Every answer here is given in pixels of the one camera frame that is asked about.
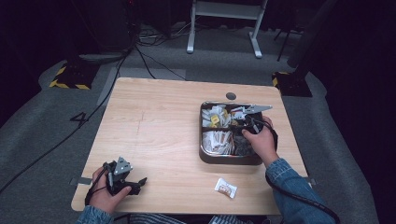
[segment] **small round object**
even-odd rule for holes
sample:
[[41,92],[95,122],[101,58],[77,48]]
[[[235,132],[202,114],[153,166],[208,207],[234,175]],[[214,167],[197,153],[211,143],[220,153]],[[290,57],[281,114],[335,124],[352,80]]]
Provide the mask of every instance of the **small round object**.
[[239,123],[238,123],[238,121],[232,119],[232,120],[231,120],[231,125],[238,126]]
[[234,100],[236,99],[236,95],[233,92],[227,92],[227,94],[225,94],[225,96],[227,97],[227,99],[229,100]]

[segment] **yellow and black tape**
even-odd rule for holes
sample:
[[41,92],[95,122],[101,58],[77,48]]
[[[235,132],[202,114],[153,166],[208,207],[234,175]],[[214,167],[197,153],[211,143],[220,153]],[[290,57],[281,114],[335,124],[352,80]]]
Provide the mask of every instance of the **yellow and black tape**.
[[290,73],[287,73],[287,72],[274,72],[273,74],[272,74],[272,80],[273,80],[273,84],[274,84],[274,87],[276,87],[277,89],[279,89],[279,82],[277,81],[277,76],[279,76],[279,75],[289,75]]
[[82,76],[80,73],[73,72],[73,69],[69,69],[67,67],[67,63],[64,63],[49,86],[66,89],[90,90],[95,75],[96,72],[94,71],[91,72],[89,76],[87,76],[87,74]]

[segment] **wooden table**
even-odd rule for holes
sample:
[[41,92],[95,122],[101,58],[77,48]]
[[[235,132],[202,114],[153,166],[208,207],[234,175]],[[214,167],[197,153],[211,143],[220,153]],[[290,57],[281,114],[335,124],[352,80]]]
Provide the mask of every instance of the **wooden table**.
[[[127,181],[147,177],[139,195],[120,212],[177,214],[279,214],[264,165],[208,164],[199,157],[199,114],[204,101],[272,105],[263,114],[279,135],[278,154],[307,176],[278,89],[266,86],[119,78],[87,159],[83,177],[119,156],[134,169]],[[214,191],[220,177],[238,187],[233,199]],[[78,185],[72,208],[82,211],[90,186]]]

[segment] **hand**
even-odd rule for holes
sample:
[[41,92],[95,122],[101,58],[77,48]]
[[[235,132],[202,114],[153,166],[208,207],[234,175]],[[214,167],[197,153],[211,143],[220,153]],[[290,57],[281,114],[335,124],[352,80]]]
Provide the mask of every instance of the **hand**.
[[[96,180],[96,178],[99,176],[101,171],[104,168],[101,167],[95,171],[92,175],[92,183]],[[131,191],[131,187],[125,187],[122,189],[118,194],[112,196],[107,188],[106,188],[106,175],[108,174],[108,171],[105,171],[105,173],[100,177],[98,183],[96,184],[95,188],[93,191],[96,191],[90,200],[90,205],[93,207],[96,207],[104,212],[107,212],[109,214],[112,214],[114,210],[116,209],[117,205],[124,199],[129,191]]]
[[[273,123],[269,118],[265,116],[262,116],[262,118],[273,127]],[[250,142],[254,151],[260,156],[260,158],[262,158],[266,167],[268,167],[273,161],[279,159],[275,150],[274,137],[270,130],[265,126],[258,134],[250,133],[248,130],[242,130],[242,135],[244,135]]]

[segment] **white stand leg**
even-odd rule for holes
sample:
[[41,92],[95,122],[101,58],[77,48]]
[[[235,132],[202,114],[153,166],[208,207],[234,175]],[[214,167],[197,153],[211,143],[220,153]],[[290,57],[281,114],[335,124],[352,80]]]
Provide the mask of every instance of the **white stand leg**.
[[187,52],[194,52],[194,41],[195,41],[195,12],[196,12],[196,0],[192,2],[191,8],[191,28],[189,35],[189,43],[187,44]]
[[259,43],[257,42],[257,33],[259,32],[260,25],[262,24],[262,16],[264,15],[265,6],[267,5],[267,0],[262,1],[262,8],[260,9],[259,16],[256,20],[256,25],[254,27],[254,32],[249,32],[248,37],[250,38],[251,46],[253,47],[254,54],[256,58],[262,57],[262,51],[260,50]]

